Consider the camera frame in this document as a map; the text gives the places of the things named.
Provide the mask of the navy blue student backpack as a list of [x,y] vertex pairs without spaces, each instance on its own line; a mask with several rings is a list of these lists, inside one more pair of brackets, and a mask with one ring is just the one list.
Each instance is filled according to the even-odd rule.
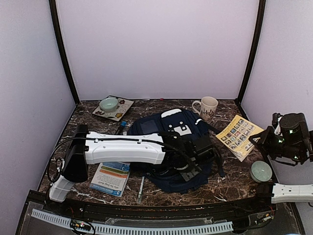
[[194,112],[180,108],[142,117],[127,134],[158,134],[165,156],[159,164],[135,163],[133,167],[169,193],[196,190],[208,184],[209,176],[216,173],[224,177],[222,157],[210,139],[210,131],[220,133]]

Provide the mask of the yellow paperback book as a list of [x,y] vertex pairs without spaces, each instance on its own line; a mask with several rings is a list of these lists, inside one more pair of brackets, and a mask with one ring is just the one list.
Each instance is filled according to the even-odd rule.
[[263,131],[264,129],[256,124],[236,115],[228,126],[216,135],[216,138],[242,162],[254,148],[249,137]]

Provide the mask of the dog reader book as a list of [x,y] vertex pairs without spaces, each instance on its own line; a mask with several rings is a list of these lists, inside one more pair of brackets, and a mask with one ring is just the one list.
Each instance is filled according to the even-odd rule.
[[129,175],[130,163],[100,163],[91,181],[90,188],[112,196],[121,197]]

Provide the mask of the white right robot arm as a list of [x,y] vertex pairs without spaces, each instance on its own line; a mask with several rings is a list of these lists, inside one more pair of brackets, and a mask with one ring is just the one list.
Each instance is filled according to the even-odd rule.
[[250,136],[272,170],[272,177],[258,184],[250,209],[261,212],[268,203],[313,202],[313,132],[302,135],[300,127],[280,135],[269,126]]

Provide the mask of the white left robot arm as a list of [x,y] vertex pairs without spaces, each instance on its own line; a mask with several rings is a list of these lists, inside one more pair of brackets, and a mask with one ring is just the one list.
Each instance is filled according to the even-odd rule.
[[66,213],[65,199],[76,183],[88,179],[88,166],[106,162],[163,165],[176,171],[186,183],[204,174],[204,164],[216,159],[210,137],[184,140],[180,133],[163,131],[141,136],[105,135],[90,132],[86,125],[77,127],[57,180],[49,190],[50,206]]

